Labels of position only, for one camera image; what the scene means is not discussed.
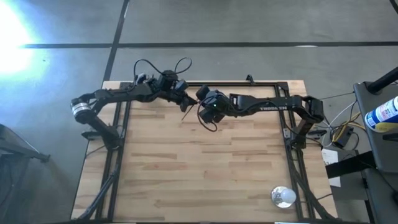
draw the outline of black metal frame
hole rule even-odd
[[[398,5],[395,2],[395,0],[389,0],[390,3],[392,4],[392,7],[398,13]],[[119,43],[120,37],[121,37],[121,32],[123,30],[123,25],[125,21],[125,16],[127,13],[128,5],[131,2],[131,0],[123,0],[121,12],[119,15],[119,20],[118,20],[118,25],[116,28],[116,32],[114,35],[114,39],[112,43],[95,43],[95,44],[25,44],[20,46],[20,48],[23,49],[111,49],[109,58],[108,58],[108,63],[106,65],[106,70],[103,75],[103,81],[108,81],[110,80],[111,77],[111,72],[113,68],[113,63],[116,57],[117,49],[148,49],[148,48],[157,48],[157,49],[173,49],[173,48],[187,48],[187,47],[197,47],[197,48],[218,48],[218,47],[296,47],[296,46],[303,46],[303,45],[313,45],[317,47],[368,47],[368,46],[398,46],[398,41],[368,41],[368,42],[197,42],[197,43],[188,43],[188,42],[183,42],[183,43]],[[201,85],[203,83],[191,83],[191,86],[195,85]],[[250,83],[246,82],[241,82],[241,83],[236,83],[236,82],[213,82],[213,83],[207,83],[210,84],[210,86],[250,86]],[[255,84],[256,86],[273,86],[275,88],[275,94],[276,96],[280,95],[279,87],[281,90],[283,90],[284,95],[288,96],[289,95],[289,88],[286,83],[283,82],[274,82],[274,83],[257,83]],[[118,103],[116,106],[116,111],[114,115],[114,121],[113,121],[113,126],[117,126],[119,123],[119,114],[121,110],[121,103]],[[282,130],[285,129],[285,116],[283,113],[280,113],[280,122],[281,122],[281,128]],[[126,127],[127,127],[127,122],[128,122],[128,114],[125,115],[124,121],[123,121],[123,130],[124,134],[126,133]],[[289,112],[289,119],[290,119],[290,125],[291,127],[295,127],[295,120],[294,120],[294,115],[293,112]],[[289,157],[291,158],[291,150],[289,144],[287,144],[286,138],[285,139],[285,149],[286,153]],[[118,150],[118,157],[117,161],[121,163],[121,159],[123,156],[123,147],[122,149]],[[303,152],[301,149],[296,149],[297,152],[297,162],[298,166],[300,169],[300,176],[304,180],[304,184],[308,185],[308,179],[307,179],[307,174],[305,172],[305,164],[303,160]],[[104,165],[104,173],[103,173],[103,180],[101,182],[101,186],[103,187],[106,183],[107,177],[109,176],[110,168],[111,168],[111,161],[112,161],[112,156],[113,156],[113,151],[108,151],[107,156],[106,156],[106,162]],[[291,164],[288,160],[288,165],[289,165],[289,170],[290,168],[294,168],[294,164]],[[111,205],[109,206],[109,209],[114,208],[114,203],[116,201],[116,194],[117,194],[117,182],[119,179],[119,172],[120,170],[116,169],[116,175],[117,177],[114,178],[113,183],[116,183],[112,186],[112,192],[111,192]],[[292,181],[292,188],[298,193],[298,187],[297,187],[297,181],[295,180],[294,177],[292,177],[292,174],[290,174],[290,179]],[[98,202],[98,207],[97,207],[97,212],[95,215],[95,220],[70,220],[69,222],[66,223],[109,223],[113,217],[113,211],[109,212],[108,210],[108,215],[107,218],[101,218],[102,213],[103,213],[103,198],[99,199]],[[302,214],[302,207],[300,202],[296,202],[296,211],[297,211],[297,216],[298,218],[303,218]],[[309,223],[331,223],[328,220],[318,220],[315,219],[315,212],[313,211],[314,207],[311,203],[307,204],[308,208],[308,214],[310,216],[310,219],[303,218],[303,222],[309,222]]]
[[[289,86],[287,82],[257,82],[255,83],[251,76],[248,76],[248,82],[188,82],[188,84],[191,87],[200,87],[202,85],[208,85],[208,86],[246,86],[246,87],[273,87],[275,90],[275,96],[276,97],[281,97],[281,96],[290,96],[289,93]],[[127,131],[127,125],[128,125],[128,120],[129,120],[129,111],[131,109],[131,101],[126,103],[126,109],[124,111],[124,119],[123,119],[123,131],[121,134],[121,147],[118,148],[117,150],[108,150],[108,153],[106,155],[106,162],[104,165],[104,172],[103,172],[103,178],[101,182],[101,190],[99,194],[96,196],[95,201],[91,204],[91,206],[95,205],[96,207],[96,215],[95,218],[90,220],[93,212],[89,214],[90,216],[86,215],[83,218],[78,218],[76,220],[70,220],[65,223],[114,223],[113,222],[113,216],[114,216],[114,207],[116,203],[116,196],[117,196],[117,191],[118,191],[118,182],[119,182],[119,174],[121,171],[121,163],[122,163],[122,158],[123,158],[123,152],[124,152],[124,143],[126,140],[126,131]],[[116,109],[115,109],[115,114],[114,114],[114,119],[113,119],[113,126],[117,126],[119,123],[119,117],[120,117],[120,112],[121,112],[121,103],[117,103]],[[286,117],[285,114],[280,111],[280,126],[282,129],[282,132],[285,133],[287,131],[286,128]],[[289,120],[290,120],[290,127],[294,129],[296,127],[295,123],[295,118],[294,114],[292,111],[288,111],[289,114]],[[293,149],[291,145],[289,144],[290,138],[285,136],[284,134],[282,135],[284,138],[284,144],[285,144],[285,151],[286,151],[286,156],[287,156],[287,163],[289,167],[289,172],[290,172],[290,181],[292,183],[292,189],[297,193],[297,200],[295,202],[295,210],[297,214],[297,219],[299,222],[308,222],[308,223],[354,223],[354,222],[343,222],[341,220],[322,220],[322,219],[317,219],[315,216],[315,211],[314,211],[314,205],[312,203],[307,203],[307,210],[308,210],[308,218],[304,217],[303,213],[303,208],[302,208],[302,203],[300,199],[300,194],[299,194],[299,186],[304,186],[306,189],[309,189],[309,184],[308,184],[308,178],[307,178],[307,172],[305,170],[305,163],[303,159],[303,152],[302,149],[300,148],[295,148]],[[111,171],[111,161],[112,161],[112,156],[114,151],[118,152],[117,158],[116,158],[116,163],[115,163],[115,168],[114,171],[110,173]],[[293,151],[297,153],[297,162],[298,162],[298,169],[297,171],[294,160],[293,160]],[[103,207],[104,207],[104,197],[107,194],[110,185],[112,185],[111,189],[111,198],[109,200],[109,207],[108,207],[108,213],[106,215],[106,218],[103,218]],[[308,194],[305,194],[305,201],[309,202],[311,200],[307,199]],[[312,193],[310,193],[310,198],[315,198]]]

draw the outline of bottle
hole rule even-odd
[[[398,96],[368,112],[365,115],[365,123],[378,133],[398,128]]]

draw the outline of metal bracket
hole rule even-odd
[[[119,88],[120,89],[128,88],[132,84],[133,84],[133,82],[121,82]]]
[[[287,82],[277,82],[277,85],[279,88],[281,88],[284,91],[289,90],[289,84],[287,84]]]
[[[246,81],[249,81],[249,82],[250,82],[250,85],[255,85],[255,84],[256,84],[256,83],[254,82],[254,80],[253,80],[253,76],[251,76],[251,75],[247,75]]]
[[[284,128],[284,137],[285,139],[289,139],[290,138],[290,131],[287,128]]]

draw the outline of white paper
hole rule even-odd
[[[338,162],[338,153],[329,149],[322,149],[322,158],[325,162],[325,166]],[[329,179],[329,184],[335,187],[341,187],[340,177],[334,177]]]

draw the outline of black stand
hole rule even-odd
[[[372,151],[327,165],[326,172],[328,173],[329,178],[334,178],[341,175],[362,171],[368,168],[376,168]]]
[[[42,162],[49,161],[50,155],[39,153],[32,149],[14,131],[0,124],[0,150],[22,154],[30,158],[36,158]]]
[[[378,80],[368,84],[368,91],[372,94],[377,95],[384,87],[390,85],[396,80],[398,80],[398,67],[383,75]]]
[[[123,88],[130,83],[121,83],[120,88]],[[121,163],[123,158],[124,151],[124,142],[127,131],[127,124],[129,121],[129,114],[131,109],[131,102],[126,103],[126,108],[124,111],[124,119],[122,125],[122,133],[119,134],[117,132],[116,127],[118,127],[119,117],[121,112],[122,103],[116,104],[116,110],[113,119],[113,125],[108,126],[97,116],[93,116],[87,124],[89,124],[95,131],[85,132],[82,134],[83,137],[87,139],[92,139],[93,137],[101,136],[108,153],[106,155],[106,161],[104,165],[103,178],[101,181],[101,189],[98,192],[98,195],[95,197],[91,205],[85,210],[85,212],[80,215],[76,220],[70,220],[70,223],[111,223],[113,222],[113,213],[114,206],[116,203],[116,195],[119,184],[119,175],[121,170]],[[117,152],[116,163],[114,165],[114,169],[112,173],[109,173],[111,170],[111,161],[113,154]],[[111,188],[111,198],[109,200],[109,208],[107,217],[103,218],[103,207],[104,207],[104,198],[108,193],[108,190]],[[96,211],[95,219],[90,220]]]

